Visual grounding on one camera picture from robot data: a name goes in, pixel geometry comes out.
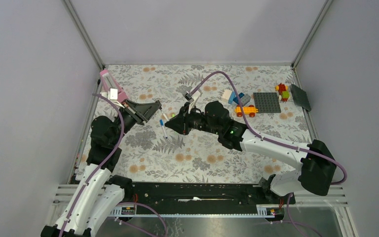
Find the white pen dark tip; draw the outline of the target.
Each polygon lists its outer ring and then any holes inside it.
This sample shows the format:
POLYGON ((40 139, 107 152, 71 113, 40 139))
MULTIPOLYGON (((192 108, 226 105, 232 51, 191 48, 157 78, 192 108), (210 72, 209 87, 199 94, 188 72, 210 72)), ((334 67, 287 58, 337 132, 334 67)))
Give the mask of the white pen dark tip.
POLYGON ((160 123, 160 126, 161 126, 161 129, 162 129, 162 132, 163 132, 163 136, 165 139, 168 138, 168 134, 166 132, 166 129, 165 129, 165 126, 164 126, 164 122, 162 119, 159 120, 159 123, 160 123))

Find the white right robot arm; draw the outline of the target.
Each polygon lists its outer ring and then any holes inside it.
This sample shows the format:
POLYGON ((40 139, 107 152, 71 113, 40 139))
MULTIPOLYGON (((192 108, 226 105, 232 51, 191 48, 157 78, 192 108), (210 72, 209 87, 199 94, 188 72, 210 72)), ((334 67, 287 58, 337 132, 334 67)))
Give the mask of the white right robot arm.
POLYGON ((188 135, 193 129, 216 134, 218 142, 229 150, 264 155, 294 168, 264 180, 263 196, 269 203, 302 190, 326 196, 332 184, 336 164, 324 142, 315 139, 310 144, 295 143, 255 131, 232 119, 218 101, 208 103, 203 112, 185 103, 165 126, 181 135, 188 135))

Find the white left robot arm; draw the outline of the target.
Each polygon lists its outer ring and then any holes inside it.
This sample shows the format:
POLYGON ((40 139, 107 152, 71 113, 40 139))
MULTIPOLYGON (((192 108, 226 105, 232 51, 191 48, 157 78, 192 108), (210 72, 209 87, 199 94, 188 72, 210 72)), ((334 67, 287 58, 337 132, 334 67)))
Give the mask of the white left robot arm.
POLYGON ((113 175, 125 134, 143 125, 161 108, 161 103, 139 104, 130 100, 115 107, 117 116, 98 116, 91 123, 91 148, 80 183, 54 225, 44 226, 42 237, 94 237, 114 207, 133 198, 130 178, 113 175))

